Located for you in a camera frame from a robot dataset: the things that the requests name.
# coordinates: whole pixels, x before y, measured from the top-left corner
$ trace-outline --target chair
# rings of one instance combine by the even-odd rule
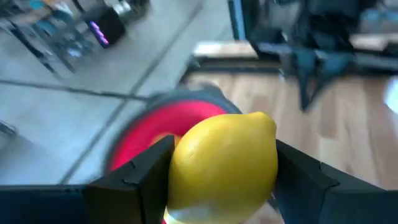
[[[69,71],[75,73],[75,68],[68,61],[68,49],[67,47],[60,47],[58,44],[65,35],[69,34],[78,24],[82,22],[89,21],[91,18],[97,16],[101,12],[104,11],[106,5],[103,1],[98,1],[99,5],[94,7],[86,12],[82,12],[79,16],[73,18],[73,22],[66,24],[65,26],[58,27],[56,33],[54,35],[48,35],[44,30],[40,29],[37,25],[37,21],[33,21],[29,18],[24,18],[27,16],[24,13],[13,14],[9,16],[7,19],[11,21],[18,29],[23,30],[23,33],[33,34],[37,40],[60,62],[66,66]]]

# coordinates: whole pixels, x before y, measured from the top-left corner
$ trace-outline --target purple light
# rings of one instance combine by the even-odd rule
[[[108,40],[107,40],[107,39],[105,39],[104,37],[101,37],[101,40],[102,40],[102,42],[104,42],[104,44],[106,44],[106,45],[108,45],[108,44],[109,44]]]
[[[104,34],[103,34],[100,30],[96,30],[96,33],[97,33],[100,37],[104,37]]]
[[[95,22],[91,21],[90,24],[94,27],[94,29],[96,30],[100,29],[100,27],[97,24],[95,24]]]

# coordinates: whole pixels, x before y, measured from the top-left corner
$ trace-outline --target chair leg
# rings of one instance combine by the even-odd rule
[[[44,33],[44,31],[38,27],[36,27],[36,25],[33,25],[32,28],[33,32],[35,32],[36,36],[38,37],[39,41],[41,42],[41,44],[43,44],[44,46],[46,46],[46,48],[48,48],[53,54],[54,56],[56,56],[59,61],[61,61],[64,66],[66,66],[66,68],[71,71],[72,73],[76,73],[75,68],[72,66],[71,63],[69,63],[69,61],[65,58],[62,50],[60,50],[55,43],[53,43]]]

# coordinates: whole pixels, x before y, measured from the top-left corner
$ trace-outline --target red plastic part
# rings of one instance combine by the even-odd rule
[[[200,121],[225,113],[219,106],[200,100],[180,101],[150,111],[133,123],[121,137],[109,167],[115,170],[130,161],[160,135],[169,133],[183,136]]]

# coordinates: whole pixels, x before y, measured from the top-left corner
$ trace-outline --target lemon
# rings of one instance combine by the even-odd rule
[[[169,170],[168,224],[235,224],[271,196],[276,125],[261,112],[222,114],[189,130]]]

